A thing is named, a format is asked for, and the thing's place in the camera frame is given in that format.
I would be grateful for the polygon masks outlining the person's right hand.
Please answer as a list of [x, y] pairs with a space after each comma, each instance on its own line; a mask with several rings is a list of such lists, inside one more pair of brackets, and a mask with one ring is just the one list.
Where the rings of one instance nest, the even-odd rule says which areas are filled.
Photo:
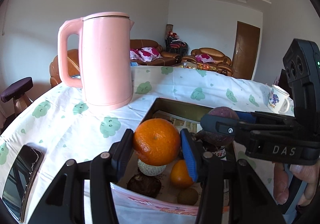
[[[290, 166], [291, 173], [298, 179], [305, 181], [308, 185], [300, 198], [298, 205], [307, 206], [314, 197], [319, 186], [319, 161], [314, 165]], [[279, 204], [284, 204], [289, 198], [289, 177], [282, 163], [274, 164], [274, 189], [273, 197]]]

